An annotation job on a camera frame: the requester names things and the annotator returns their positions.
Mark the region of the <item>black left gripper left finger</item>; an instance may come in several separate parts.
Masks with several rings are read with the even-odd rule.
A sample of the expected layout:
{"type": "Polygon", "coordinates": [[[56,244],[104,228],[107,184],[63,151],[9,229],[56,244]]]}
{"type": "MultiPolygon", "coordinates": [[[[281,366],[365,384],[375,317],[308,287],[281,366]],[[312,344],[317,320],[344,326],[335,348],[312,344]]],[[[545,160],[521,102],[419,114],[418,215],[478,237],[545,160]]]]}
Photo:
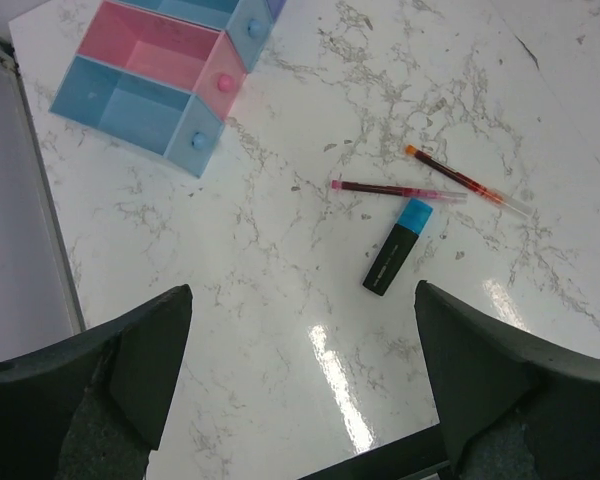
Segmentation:
{"type": "Polygon", "coordinates": [[[192,317],[188,285],[0,362],[0,479],[142,479],[192,317]]]}

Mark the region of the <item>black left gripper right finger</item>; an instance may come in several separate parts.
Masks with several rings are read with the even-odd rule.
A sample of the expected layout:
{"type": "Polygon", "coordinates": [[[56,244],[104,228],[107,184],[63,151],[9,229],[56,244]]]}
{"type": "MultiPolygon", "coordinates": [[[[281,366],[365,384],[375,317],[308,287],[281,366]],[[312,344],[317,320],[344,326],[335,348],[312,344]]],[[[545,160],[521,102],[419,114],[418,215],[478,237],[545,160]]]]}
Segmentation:
{"type": "Polygon", "coordinates": [[[492,318],[426,281],[415,313],[458,479],[600,479],[600,359],[492,318]]]}

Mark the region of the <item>blue capped black highlighter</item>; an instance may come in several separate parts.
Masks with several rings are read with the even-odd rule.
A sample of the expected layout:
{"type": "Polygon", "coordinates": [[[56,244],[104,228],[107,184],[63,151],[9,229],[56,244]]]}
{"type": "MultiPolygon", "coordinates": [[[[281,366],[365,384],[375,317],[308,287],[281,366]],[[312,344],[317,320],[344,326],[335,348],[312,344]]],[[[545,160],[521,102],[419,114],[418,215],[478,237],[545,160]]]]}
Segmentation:
{"type": "Polygon", "coordinates": [[[369,269],[362,283],[364,288],[378,296],[386,293],[432,212],[428,204],[415,198],[409,200],[369,269]]]}

